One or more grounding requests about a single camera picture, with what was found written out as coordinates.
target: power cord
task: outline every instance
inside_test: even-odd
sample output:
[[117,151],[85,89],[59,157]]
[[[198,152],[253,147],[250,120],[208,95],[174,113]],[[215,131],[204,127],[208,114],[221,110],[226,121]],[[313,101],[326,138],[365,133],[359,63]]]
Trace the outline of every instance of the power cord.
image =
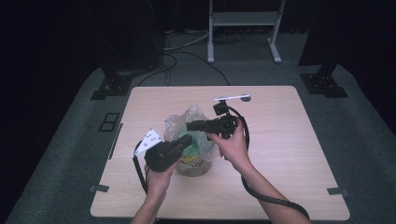
[[[242,116],[241,116],[235,109],[233,109],[232,107],[230,107],[230,106],[228,106],[228,105],[226,105],[226,106],[224,106],[224,107],[226,107],[226,108],[228,108],[229,110],[233,111],[233,112],[235,113],[235,115],[242,121],[242,123],[243,123],[243,125],[244,125],[244,128],[245,128],[245,138],[246,138],[246,144],[247,144],[247,150],[248,150],[248,145],[249,145],[249,142],[250,142],[250,136],[249,136],[249,131],[248,131],[248,124],[247,124],[247,122],[245,121],[245,118],[242,117]],[[268,197],[268,196],[262,195],[262,194],[256,192],[254,189],[252,189],[252,188],[250,187],[250,185],[248,184],[248,182],[245,180],[244,177],[241,176],[241,179],[242,179],[242,184],[243,184],[245,190],[247,191],[247,193],[249,193],[249,194],[250,194],[251,196],[253,196],[254,198],[256,198],[256,199],[258,199],[258,200],[261,200],[261,201],[264,201],[264,202],[267,202],[267,203],[276,203],[276,204],[280,204],[280,205],[284,205],[284,206],[287,206],[287,207],[296,209],[297,211],[301,212],[306,218],[309,219],[308,213],[307,213],[306,210],[305,210],[302,206],[300,206],[299,204],[297,204],[297,203],[292,203],[292,202],[289,202],[289,201],[286,201],[286,200],[282,200],[282,199],[277,199],[277,198],[273,198],[273,197]]]

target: plastic bag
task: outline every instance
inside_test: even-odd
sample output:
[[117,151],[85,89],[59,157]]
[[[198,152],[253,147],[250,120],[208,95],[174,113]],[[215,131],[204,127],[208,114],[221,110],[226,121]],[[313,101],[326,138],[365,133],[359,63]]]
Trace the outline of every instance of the plastic bag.
[[192,145],[184,149],[182,160],[177,166],[177,170],[183,175],[190,177],[203,175],[210,169],[212,159],[219,155],[217,145],[208,141],[204,132],[187,132],[187,122],[207,119],[198,105],[191,105],[183,115],[171,115],[165,121],[165,141],[176,140],[185,133],[192,136]]

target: black cable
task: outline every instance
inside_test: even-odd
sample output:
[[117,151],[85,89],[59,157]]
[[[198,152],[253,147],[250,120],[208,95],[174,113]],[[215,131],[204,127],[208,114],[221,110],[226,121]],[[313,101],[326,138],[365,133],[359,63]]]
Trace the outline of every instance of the black cable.
[[158,75],[158,74],[160,74],[160,73],[166,73],[167,71],[171,70],[172,68],[174,68],[174,67],[176,66],[176,64],[177,64],[177,58],[176,58],[175,56],[169,55],[169,54],[164,54],[164,56],[169,56],[169,57],[173,58],[173,59],[175,60],[174,63],[173,63],[170,67],[166,67],[166,66],[165,66],[166,69],[162,69],[162,70],[159,71],[159,72],[153,73],[153,74],[149,75],[148,77],[145,77],[143,80],[141,80],[141,81],[139,82],[139,84],[138,84],[137,86],[141,86],[142,83],[143,83],[144,81],[146,81],[147,79],[149,79],[150,77],[153,77],[153,76]]
[[230,82],[228,81],[227,77],[215,66],[213,66],[211,63],[207,62],[205,59],[201,58],[200,56],[190,53],[190,52],[186,52],[186,51],[177,51],[177,52],[172,52],[172,53],[185,53],[185,54],[190,54],[198,59],[200,59],[201,61],[203,61],[204,63],[206,63],[207,65],[211,66],[213,69],[215,69],[216,71],[218,71],[223,77],[224,80],[227,82],[227,86],[231,86]]
[[[242,123],[244,124],[244,128],[245,128],[245,138],[246,138],[246,143],[247,143],[247,150],[248,150],[248,145],[250,142],[250,136],[249,136],[249,131],[248,131],[248,124],[245,121],[245,118],[242,117],[235,109],[233,109],[232,107],[226,105],[224,107],[227,107],[228,109],[232,110],[236,116],[242,121]],[[282,200],[282,199],[277,199],[277,198],[273,198],[273,197],[268,197],[265,195],[262,195],[258,192],[256,192],[254,189],[252,189],[250,187],[250,185],[248,184],[248,182],[246,181],[246,179],[244,177],[241,176],[242,179],[242,184],[244,185],[245,190],[247,191],[247,193],[249,193],[251,196],[255,197],[258,200],[267,202],[267,203],[276,203],[276,204],[280,204],[280,205],[284,205],[290,208],[294,208],[297,211],[301,212],[306,218],[309,219],[309,215],[306,212],[306,210],[300,206],[297,203],[292,203],[286,200]]]

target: floor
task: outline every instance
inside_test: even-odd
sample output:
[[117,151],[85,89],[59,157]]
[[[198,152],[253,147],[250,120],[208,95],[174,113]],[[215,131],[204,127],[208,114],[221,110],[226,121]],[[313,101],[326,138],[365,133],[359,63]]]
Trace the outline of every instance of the floor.
[[[204,35],[202,32],[168,34],[166,48],[182,46]],[[336,67],[332,76],[344,88],[347,98],[309,94],[300,74],[315,73],[319,67],[298,66],[307,34],[278,35],[276,46],[281,64],[273,62],[266,43],[269,35],[261,32],[217,35],[212,64],[205,61],[205,41],[168,50],[160,68],[134,77],[131,89],[209,85],[295,87],[339,187],[349,193],[345,200],[351,217],[341,223],[393,223],[396,220],[395,135],[361,92],[353,75],[341,66]],[[115,137],[115,132],[98,130],[107,113],[122,116],[128,101],[128,95],[91,100],[104,77],[98,68],[79,90],[7,223],[129,223],[129,218],[98,218],[90,214],[94,197],[90,187],[99,183]],[[263,221],[160,220],[158,223]]]

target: hand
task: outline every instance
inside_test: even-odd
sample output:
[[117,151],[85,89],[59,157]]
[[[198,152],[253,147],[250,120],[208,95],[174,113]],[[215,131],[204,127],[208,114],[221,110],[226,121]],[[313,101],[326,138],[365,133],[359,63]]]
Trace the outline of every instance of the hand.
[[148,196],[156,197],[159,199],[164,199],[166,195],[166,190],[171,182],[172,173],[180,161],[176,161],[164,172],[155,172],[145,166],[145,171],[147,174],[146,182],[148,184]]
[[251,164],[244,135],[244,125],[240,119],[229,139],[223,139],[215,133],[208,133],[207,136],[219,146],[220,156],[225,156],[235,170],[241,172],[242,168]]

